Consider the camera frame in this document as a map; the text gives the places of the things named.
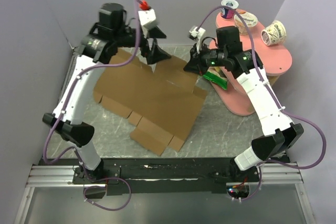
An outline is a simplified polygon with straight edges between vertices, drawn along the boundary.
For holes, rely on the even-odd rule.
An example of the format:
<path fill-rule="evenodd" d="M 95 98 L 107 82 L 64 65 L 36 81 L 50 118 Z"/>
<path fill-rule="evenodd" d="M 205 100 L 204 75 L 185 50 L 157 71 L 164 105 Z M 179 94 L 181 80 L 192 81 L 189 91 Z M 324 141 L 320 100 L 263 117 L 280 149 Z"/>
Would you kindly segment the brown cardboard box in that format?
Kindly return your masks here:
<path fill-rule="evenodd" d="M 151 68 L 134 58 L 123 67 L 105 68 L 93 90 L 94 100 L 135 126 L 130 137 L 160 156 L 167 147 L 180 151 L 199 115 L 207 91 L 198 76 L 183 70 L 172 56 Z"/>

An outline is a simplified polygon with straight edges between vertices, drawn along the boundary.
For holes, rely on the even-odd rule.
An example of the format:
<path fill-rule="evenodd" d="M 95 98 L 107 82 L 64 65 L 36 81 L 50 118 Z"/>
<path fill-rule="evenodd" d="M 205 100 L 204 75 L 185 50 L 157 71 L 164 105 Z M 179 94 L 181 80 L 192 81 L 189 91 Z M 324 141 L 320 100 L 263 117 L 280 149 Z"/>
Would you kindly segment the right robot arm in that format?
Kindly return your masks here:
<path fill-rule="evenodd" d="M 218 28 L 216 35 L 217 47 L 209 49 L 203 43 L 207 38 L 204 29 L 193 26 L 189 30 L 190 39 L 196 43 L 183 69 L 203 76 L 210 67 L 224 67 L 244 89 L 258 115 L 263 135 L 230 160 L 230 177 L 239 182 L 252 167 L 292 147 L 304 129 L 277 107 L 263 63 L 255 51 L 243 50 L 238 28 Z"/>

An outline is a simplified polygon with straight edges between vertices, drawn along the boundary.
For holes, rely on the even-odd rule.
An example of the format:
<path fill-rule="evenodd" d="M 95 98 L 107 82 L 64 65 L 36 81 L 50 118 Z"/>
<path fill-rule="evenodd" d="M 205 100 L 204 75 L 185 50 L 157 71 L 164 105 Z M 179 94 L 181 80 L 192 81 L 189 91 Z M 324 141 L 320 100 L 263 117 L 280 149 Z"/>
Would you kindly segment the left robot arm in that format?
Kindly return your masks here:
<path fill-rule="evenodd" d="M 94 127 L 83 122 L 84 110 L 105 68 L 125 66 L 136 57 L 133 54 L 122 63 L 111 64 L 112 56 L 124 47 L 140 51 L 148 65 L 171 58 L 157 44 L 166 34 L 158 27 L 154 9 L 145 0 L 135 0 L 134 9 L 137 25 L 131 28 L 126 22 L 127 11 L 121 4 L 105 3 L 100 7 L 98 21 L 77 48 L 75 69 L 61 100 L 53 112 L 43 116 L 43 122 L 50 127 L 47 138 L 57 132 L 68 142 L 92 183 L 103 179 L 103 160 L 92 141 Z"/>

